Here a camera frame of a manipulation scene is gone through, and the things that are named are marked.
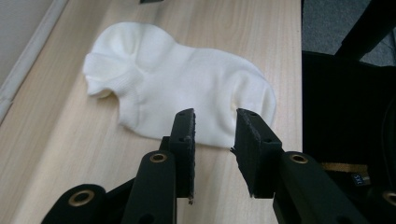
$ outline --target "floor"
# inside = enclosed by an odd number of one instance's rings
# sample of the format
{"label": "floor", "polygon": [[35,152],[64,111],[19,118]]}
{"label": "floor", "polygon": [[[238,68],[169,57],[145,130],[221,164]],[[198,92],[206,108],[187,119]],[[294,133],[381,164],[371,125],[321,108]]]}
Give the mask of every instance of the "floor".
{"label": "floor", "polygon": [[[370,0],[305,0],[303,50],[334,54],[369,3]],[[394,30],[361,61],[395,66],[395,35]]]}

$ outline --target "sock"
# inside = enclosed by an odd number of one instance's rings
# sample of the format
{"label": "sock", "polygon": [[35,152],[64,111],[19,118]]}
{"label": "sock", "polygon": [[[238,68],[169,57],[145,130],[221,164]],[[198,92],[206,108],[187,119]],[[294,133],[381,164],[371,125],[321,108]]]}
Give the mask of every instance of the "sock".
{"label": "sock", "polygon": [[105,29],[87,54],[88,94],[120,100],[120,124],[151,138],[171,132],[175,114],[194,108],[196,143],[231,147],[236,109],[271,124],[276,100],[262,72],[218,49],[179,45],[150,24],[121,22]]}

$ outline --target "light wood surface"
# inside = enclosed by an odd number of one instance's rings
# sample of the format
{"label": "light wood surface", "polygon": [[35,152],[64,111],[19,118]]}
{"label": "light wood surface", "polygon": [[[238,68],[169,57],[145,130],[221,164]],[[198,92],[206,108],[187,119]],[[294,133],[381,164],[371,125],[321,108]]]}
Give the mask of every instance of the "light wood surface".
{"label": "light wood surface", "polygon": [[[273,130],[286,150],[302,150],[300,1],[69,0],[0,126],[0,223],[39,223],[79,184],[114,189],[158,149],[160,140],[118,124],[117,97],[86,94],[84,57],[119,21],[155,24],[180,44],[253,62],[276,93]],[[195,188],[194,205],[177,200],[178,223],[276,223],[271,200],[249,198],[227,148],[197,145]]]}

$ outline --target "metal screw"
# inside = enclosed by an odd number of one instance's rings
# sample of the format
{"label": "metal screw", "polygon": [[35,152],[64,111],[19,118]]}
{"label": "metal screw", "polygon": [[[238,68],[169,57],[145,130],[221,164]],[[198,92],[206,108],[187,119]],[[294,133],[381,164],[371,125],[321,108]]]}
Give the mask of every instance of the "metal screw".
{"label": "metal screw", "polygon": [[90,202],[94,196],[95,193],[92,190],[84,189],[73,194],[69,199],[69,204],[74,207],[79,207]]}
{"label": "metal screw", "polygon": [[163,162],[163,161],[166,161],[166,159],[168,159],[168,157],[165,154],[157,153],[157,154],[150,156],[149,159],[152,162]]}

